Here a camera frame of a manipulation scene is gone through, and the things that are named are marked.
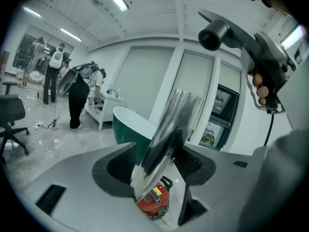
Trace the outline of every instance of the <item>green bathtub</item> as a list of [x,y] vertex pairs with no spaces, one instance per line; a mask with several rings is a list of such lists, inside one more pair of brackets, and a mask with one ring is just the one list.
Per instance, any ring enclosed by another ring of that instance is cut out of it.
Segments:
[[156,125],[127,108],[115,107],[113,129],[117,144],[136,143],[136,164],[140,165],[155,134]]

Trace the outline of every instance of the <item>gray chair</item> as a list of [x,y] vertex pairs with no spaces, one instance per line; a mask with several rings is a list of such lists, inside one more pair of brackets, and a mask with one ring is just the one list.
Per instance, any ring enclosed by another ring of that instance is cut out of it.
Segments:
[[26,146],[19,141],[14,134],[21,131],[26,131],[26,134],[29,135],[27,127],[12,129],[11,126],[15,124],[15,121],[23,119],[26,116],[25,108],[21,99],[18,95],[7,95],[10,90],[11,85],[17,85],[12,82],[3,82],[4,85],[7,85],[6,95],[0,95],[0,127],[4,128],[4,131],[0,132],[0,138],[3,137],[0,150],[0,159],[2,163],[5,163],[5,159],[2,156],[6,142],[11,139],[14,142],[18,143],[24,148],[26,155],[29,154]]

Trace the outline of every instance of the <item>white ceiling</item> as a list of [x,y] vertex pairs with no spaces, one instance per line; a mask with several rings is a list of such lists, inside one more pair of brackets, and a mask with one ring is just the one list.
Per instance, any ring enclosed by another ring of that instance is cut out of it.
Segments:
[[275,14],[260,0],[125,0],[126,12],[112,0],[98,0],[102,5],[96,7],[92,1],[29,0],[26,6],[39,12],[44,24],[81,38],[88,50],[139,37],[197,40],[208,24],[197,13],[201,8],[231,20],[251,35],[262,31]]

